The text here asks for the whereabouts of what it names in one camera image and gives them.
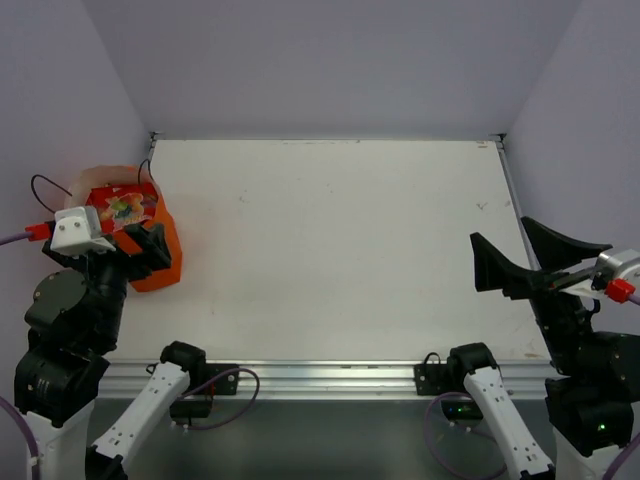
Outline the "red gummy snack bag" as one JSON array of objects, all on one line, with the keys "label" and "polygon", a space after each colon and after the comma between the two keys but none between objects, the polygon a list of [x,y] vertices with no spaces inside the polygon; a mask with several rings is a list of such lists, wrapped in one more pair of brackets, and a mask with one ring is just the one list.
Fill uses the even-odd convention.
[{"label": "red gummy snack bag", "polygon": [[86,205],[96,209],[102,231],[111,234],[131,224],[151,220],[158,194],[150,182],[107,185],[91,190]]}]

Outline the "orange paper bag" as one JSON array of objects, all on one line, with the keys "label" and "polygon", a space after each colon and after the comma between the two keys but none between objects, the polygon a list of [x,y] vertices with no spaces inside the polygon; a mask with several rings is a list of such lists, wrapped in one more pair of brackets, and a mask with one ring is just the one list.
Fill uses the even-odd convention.
[{"label": "orange paper bag", "polygon": [[170,259],[170,264],[131,283],[138,293],[150,293],[181,280],[183,253],[172,215],[160,186],[149,173],[149,163],[138,167],[100,165],[80,172],[69,186],[66,208],[95,208],[102,232],[124,253],[141,254],[143,240],[136,233],[144,229]]}]

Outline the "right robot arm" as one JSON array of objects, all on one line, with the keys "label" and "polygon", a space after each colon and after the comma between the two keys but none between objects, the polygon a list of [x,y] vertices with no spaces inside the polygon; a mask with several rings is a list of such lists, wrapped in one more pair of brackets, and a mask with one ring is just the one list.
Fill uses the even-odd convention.
[{"label": "right robot arm", "polygon": [[536,444],[483,343],[451,349],[445,379],[479,407],[512,479],[611,479],[638,447],[639,337],[597,331],[605,300],[639,302],[639,253],[570,238],[523,217],[538,269],[518,266],[482,234],[470,236],[475,288],[530,303],[558,378],[545,382],[556,458]]}]

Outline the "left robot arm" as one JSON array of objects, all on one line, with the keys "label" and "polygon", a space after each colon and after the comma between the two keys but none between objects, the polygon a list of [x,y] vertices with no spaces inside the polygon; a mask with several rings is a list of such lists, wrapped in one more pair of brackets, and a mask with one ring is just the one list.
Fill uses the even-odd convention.
[{"label": "left robot arm", "polygon": [[139,247],[130,255],[109,236],[81,234],[71,254],[56,240],[68,232],[57,222],[44,253],[61,270],[43,279],[25,314],[28,350],[14,376],[14,402],[1,405],[26,444],[30,479],[125,479],[131,460],[170,406],[208,379],[204,350],[174,341],[161,353],[146,386],[120,418],[93,443],[89,420],[99,384],[115,350],[127,286],[169,268],[164,227],[125,228]]}]

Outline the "aluminium rail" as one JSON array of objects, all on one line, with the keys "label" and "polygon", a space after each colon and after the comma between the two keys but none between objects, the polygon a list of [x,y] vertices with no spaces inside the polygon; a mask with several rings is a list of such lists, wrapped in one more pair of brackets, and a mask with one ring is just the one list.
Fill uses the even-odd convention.
[{"label": "aluminium rail", "polygon": [[[101,399],[133,399],[147,384],[148,360],[114,361],[101,380]],[[410,361],[248,361],[260,378],[260,400],[404,401],[418,397]],[[545,360],[500,363],[504,387],[514,400],[541,400],[544,381],[556,372]]]}]

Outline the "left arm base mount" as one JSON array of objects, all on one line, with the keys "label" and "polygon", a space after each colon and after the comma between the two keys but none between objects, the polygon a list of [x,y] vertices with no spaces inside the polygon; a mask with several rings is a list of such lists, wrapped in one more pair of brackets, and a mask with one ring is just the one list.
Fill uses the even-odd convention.
[{"label": "left arm base mount", "polygon": [[171,419],[177,423],[192,424],[194,420],[207,418],[216,395],[234,396],[237,393],[238,368],[238,364],[206,363],[196,382],[187,389],[188,392],[196,392],[180,397],[170,406]]}]

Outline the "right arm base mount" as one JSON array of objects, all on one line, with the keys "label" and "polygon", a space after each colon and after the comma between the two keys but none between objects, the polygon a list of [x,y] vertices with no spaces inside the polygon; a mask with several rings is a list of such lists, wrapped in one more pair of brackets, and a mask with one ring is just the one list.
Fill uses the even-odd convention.
[{"label": "right arm base mount", "polygon": [[475,402],[467,396],[461,382],[455,380],[439,354],[430,352],[422,362],[413,366],[413,380],[418,396],[437,397],[453,393],[438,401],[439,410],[448,421],[480,421],[483,415]]}]

